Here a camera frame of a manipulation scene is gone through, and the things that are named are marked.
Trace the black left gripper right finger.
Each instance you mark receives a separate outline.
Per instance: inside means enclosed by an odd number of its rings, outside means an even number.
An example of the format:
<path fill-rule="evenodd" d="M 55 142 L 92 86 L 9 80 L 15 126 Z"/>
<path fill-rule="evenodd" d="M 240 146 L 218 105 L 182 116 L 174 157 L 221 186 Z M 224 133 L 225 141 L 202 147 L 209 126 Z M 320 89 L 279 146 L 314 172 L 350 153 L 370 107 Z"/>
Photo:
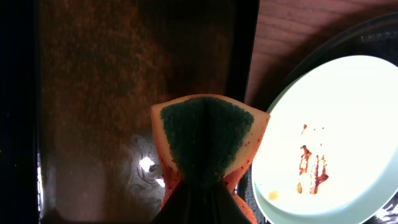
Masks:
<path fill-rule="evenodd" d="M 199 199 L 200 224 L 251 224 L 224 182 L 218 182 Z"/>

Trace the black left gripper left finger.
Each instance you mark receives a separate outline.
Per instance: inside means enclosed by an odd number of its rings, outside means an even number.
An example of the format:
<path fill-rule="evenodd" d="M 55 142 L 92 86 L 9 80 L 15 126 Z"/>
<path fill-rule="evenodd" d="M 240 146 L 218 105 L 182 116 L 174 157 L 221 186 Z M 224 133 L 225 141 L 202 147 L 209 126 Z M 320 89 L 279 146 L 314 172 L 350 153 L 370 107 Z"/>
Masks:
<path fill-rule="evenodd" d="M 197 202 L 189 185 L 180 182 L 150 224 L 198 223 L 195 215 Z"/>

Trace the orange green scrubbing sponge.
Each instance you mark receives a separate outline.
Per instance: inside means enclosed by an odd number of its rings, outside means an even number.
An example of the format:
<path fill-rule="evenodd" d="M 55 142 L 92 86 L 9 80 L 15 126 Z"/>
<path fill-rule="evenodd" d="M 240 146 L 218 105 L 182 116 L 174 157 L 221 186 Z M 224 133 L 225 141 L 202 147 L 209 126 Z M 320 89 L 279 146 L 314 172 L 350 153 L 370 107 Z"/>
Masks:
<path fill-rule="evenodd" d="M 264 111 L 214 94 L 153 105 L 152 134 L 165 182 L 161 208 L 185 182 L 198 201 L 198 221 L 199 199 L 224 182 L 243 214 L 255 223 L 252 210 L 234 189 L 251 165 L 269 119 Z"/>

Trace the mint plate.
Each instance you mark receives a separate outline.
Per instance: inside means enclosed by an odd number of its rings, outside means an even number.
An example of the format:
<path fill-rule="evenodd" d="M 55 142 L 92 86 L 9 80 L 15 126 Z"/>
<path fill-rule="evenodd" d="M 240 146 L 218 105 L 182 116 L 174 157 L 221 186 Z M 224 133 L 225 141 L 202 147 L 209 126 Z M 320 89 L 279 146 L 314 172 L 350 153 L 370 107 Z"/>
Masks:
<path fill-rule="evenodd" d="M 397 66 L 354 55 L 324 63 L 271 104 L 252 163 L 271 223 L 364 223 L 397 193 Z"/>

